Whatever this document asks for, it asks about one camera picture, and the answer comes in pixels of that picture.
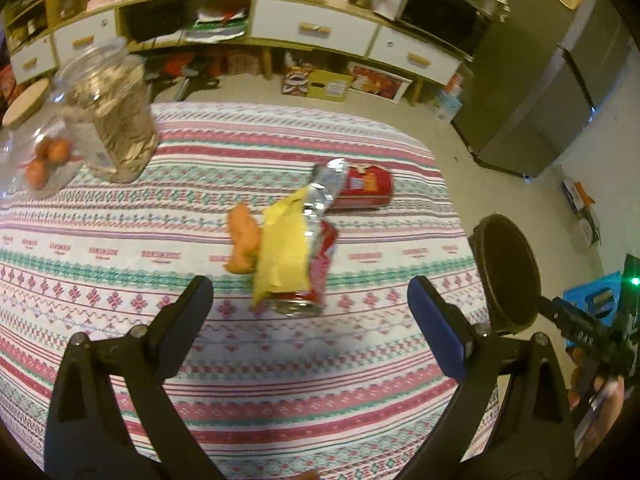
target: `tablecloth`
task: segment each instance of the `tablecloth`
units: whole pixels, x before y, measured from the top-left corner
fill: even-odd
[[[42,466],[47,406],[69,336],[120,336],[149,323],[195,274],[215,300],[180,373],[165,383],[202,449],[228,478],[391,479],[428,436],[456,383],[442,375],[406,304],[426,275],[471,322],[482,285],[433,155],[396,129],[321,110],[155,105],[162,143],[132,184],[83,168],[48,200],[0,206],[0,414]],[[260,218],[336,156],[392,171],[390,206],[332,214],[340,239],[315,319],[251,312],[251,277],[223,269],[227,211]],[[153,456],[124,382],[118,403]],[[497,416],[492,398],[469,454]]]

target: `refrigerator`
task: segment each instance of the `refrigerator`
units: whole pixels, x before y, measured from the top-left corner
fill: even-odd
[[[630,50],[610,0],[507,0],[470,67],[472,91],[453,125],[476,161],[538,176],[589,124]]]

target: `red soda can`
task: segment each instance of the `red soda can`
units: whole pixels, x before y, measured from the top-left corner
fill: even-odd
[[[338,229],[322,220],[322,230],[316,254],[309,261],[308,276],[310,290],[271,294],[266,306],[280,314],[291,317],[317,317],[324,308],[324,293],[329,267],[338,241]]]
[[[322,164],[316,164],[313,179]],[[349,163],[344,186],[329,211],[336,209],[376,209],[389,205],[394,194],[391,172],[375,164]]]

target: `table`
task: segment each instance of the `table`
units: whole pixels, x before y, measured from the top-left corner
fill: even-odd
[[[149,323],[194,274],[214,282],[207,321],[165,389],[228,478],[391,479],[456,386],[406,305],[424,274],[471,322],[488,320],[476,265],[433,155],[385,124],[321,110],[155,105],[162,144],[133,184],[84,168],[55,197],[0,206],[0,415],[42,465],[48,399],[69,336],[120,336]],[[315,319],[249,311],[250,277],[223,269],[226,212],[260,211],[303,186],[314,163],[345,156],[389,168],[379,211],[334,214],[340,240],[328,304]],[[138,450],[154,452],[122,380]],[[497,416],[494,396],[468,454]]]

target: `screw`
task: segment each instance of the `screw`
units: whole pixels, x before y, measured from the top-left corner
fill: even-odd
[[[75,346],[80,346],[85,341],[86,341],[86,334],[84,332],[78,332],[76,334],[73,334],[71,336],[71,339],[69,340],[69,342]]]
[[[136,339],[140,339],[141,337],[144,337],[146,334],[146,325],[136,325],[129,331],[129,333],[131,334],[132,337],[135,337]]]
[[[548,336],[546,334],[543,334],[542,332],[536,332],[533,336],[533,339],[540,346],[546,346],[549,344]]]
[[[476,323],[474,325],[474,330],[476,334],[487,337],[491,333],[491,326],[488,323]]]

